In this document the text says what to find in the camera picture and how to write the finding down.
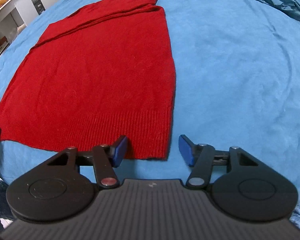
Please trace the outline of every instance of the bed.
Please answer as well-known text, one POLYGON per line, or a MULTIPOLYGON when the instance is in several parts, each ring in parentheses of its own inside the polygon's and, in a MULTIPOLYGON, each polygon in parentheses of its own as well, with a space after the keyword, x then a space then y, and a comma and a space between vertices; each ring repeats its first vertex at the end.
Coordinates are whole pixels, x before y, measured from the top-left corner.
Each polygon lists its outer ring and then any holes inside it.
MULTIPOLYGON (((16 38, 0 58, 0 100, 47 26, 96 1, 60 0, 16 38)), ((186 134, 219 150, 239 145, 293 182, 300 200, 300 22, 257 0, 157 5, 166 13, 177 77, 169 157, 124 160, 118 177, 185 181, 190 169, 178 137, 186 134)), ((54 154, 0 142, 0 177, 10 184, 54 154)), ((216 169, 212 180, 223 172, 216 169)), ((94 181, 92 168, 81 173, 94 181)), ((291 220, 300 227, 300 202, 291 220)))

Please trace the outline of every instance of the kitchen counter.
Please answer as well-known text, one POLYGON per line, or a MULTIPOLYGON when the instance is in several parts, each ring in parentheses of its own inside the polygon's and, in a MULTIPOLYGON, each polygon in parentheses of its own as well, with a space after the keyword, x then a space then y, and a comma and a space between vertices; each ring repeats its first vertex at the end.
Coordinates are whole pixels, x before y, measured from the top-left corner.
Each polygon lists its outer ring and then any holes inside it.
POLYGON ((8 42, 11 43, 15 37, 11 35, 13 25, 16 22, 8 18, 13 18, 12 11, 17 10, 22 21, 28 26, 37 16, 38 13, 31 0, 9 0, 0 8, 0 38, 6 36, 8 42))

